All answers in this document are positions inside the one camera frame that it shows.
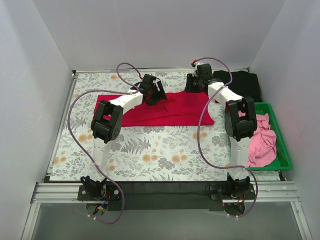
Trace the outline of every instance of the floral tablecloth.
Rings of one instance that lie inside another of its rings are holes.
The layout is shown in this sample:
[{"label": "floral tablecloth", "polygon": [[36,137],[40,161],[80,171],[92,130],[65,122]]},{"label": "floral tablecloth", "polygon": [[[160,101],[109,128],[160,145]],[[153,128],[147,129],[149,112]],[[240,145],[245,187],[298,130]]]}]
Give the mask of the floral tablecloth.
[{"label": "floral tablecloth", "polygon": [[[186,72],[150,72],[162,80],[166,93],[183,91]],[[139,82],[135,72],[121,74],[130,83]],[[114,73],[81,73],[73,91],[73,100],[81,93],[94,90],[127,92],[129,87]],[[77,139],[92,153],[90,129],[97,97],[90,93],[72,110],[71,126]],[[218,166],[228,166],[230,141],[224,128],[224,108],[210,103],[208,108],[215,124],[202,126],[201,146],[207,159]],[[215,169],[201,158],[197,147],[196,126],[123,127],[112,142],[107,175],[115,181],[224,181],[227,170]],[[90,159],[71,138],[67,123],[53,163],[51,181],[79,181],[86,176]],[[276,171],[256,171],[260,181],[280,180]]]}]

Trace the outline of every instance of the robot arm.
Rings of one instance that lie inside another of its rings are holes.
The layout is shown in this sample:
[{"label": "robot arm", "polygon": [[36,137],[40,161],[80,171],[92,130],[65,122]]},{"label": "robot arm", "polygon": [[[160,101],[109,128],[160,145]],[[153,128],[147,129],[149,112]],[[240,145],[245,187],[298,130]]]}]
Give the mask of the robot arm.
[{"label": "robot arm", "polygon": [[[186,79],[185,91],[205,92],[209,97],[222,88],[214,99],[225,108],[224,127],[231,144],[230,165],[248,167],[248,152],[251,137],[257,129],[255,103],[251,97],[235,94],[219,79],[214,79],[210,64],[193,63],[194,71]],[[249,189],[250,178],[244,168],[230,168],[227,175],[230,193],[237,194]]]},{"label": "robot arm", "polygon": [[[139,92],[134,88],[129,90],[129,93],[136,92],[134,94],[122,95],[111,101],[100,101],[93,116],[91,122],[93,158],[102,171],[107,170],[111,141],[115,140],[120,133],[123,114],[144,102],[147,105],[153,105],[167,98],[161,81],[157,82],[155,76],[145,74],[142,82],[136,85],[139,85]],[[105,179],[94,165],[91,166],[87,175],[93,181],[101,182]]]}]

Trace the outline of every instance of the green plastic basket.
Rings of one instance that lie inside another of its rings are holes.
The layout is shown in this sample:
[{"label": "green plastic basket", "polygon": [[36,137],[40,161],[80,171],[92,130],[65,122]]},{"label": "green plastic basket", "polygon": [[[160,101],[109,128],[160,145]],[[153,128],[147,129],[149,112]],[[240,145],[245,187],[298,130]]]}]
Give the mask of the green plastic basket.
[{"label": "green plastic basket", "polygon": [[272,111],[271,105],[266,102],[256,102],[254,103],[255,113],[259,115],[269,114],[269,124],[271,130],[275,132],[276,135],[276,158],[275,160],[267,166],[264,167],[250,167],[254,171],[277,171],[277,170],[289,170],[291,169],[291,161],[282,139],[274,111]]}]

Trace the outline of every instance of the white wall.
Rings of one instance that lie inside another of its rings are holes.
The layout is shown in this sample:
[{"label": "white wall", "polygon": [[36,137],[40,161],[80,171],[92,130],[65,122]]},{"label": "white wall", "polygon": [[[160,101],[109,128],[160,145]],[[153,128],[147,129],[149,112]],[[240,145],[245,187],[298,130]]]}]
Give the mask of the white wall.
[{"label": "white wall", "polygon": [[20,239],[71,71],[32,0],[0,0],[0,239]]},{"label": "white wall", "polygon": [[320,239],[320,0],[286,0],[251,70],[270,102],[292,161],[313,239]]},{"label": "white wall", "polygon": [[102,70],[190,68],[208,56],[247,68],[285,0],[33,1],[68,66]]}]

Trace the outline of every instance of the cable connector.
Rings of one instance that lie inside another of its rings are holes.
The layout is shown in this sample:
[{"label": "cable connector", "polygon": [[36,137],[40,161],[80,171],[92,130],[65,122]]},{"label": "cable connector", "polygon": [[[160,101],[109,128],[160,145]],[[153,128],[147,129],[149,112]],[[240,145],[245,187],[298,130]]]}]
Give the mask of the cable connector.
[{"label": "cable connector", "polygon": [[193,60],[193,62],[191,63],[191,66],[194,68],[196,66],[196,62],[197,62],[197,59]]}]

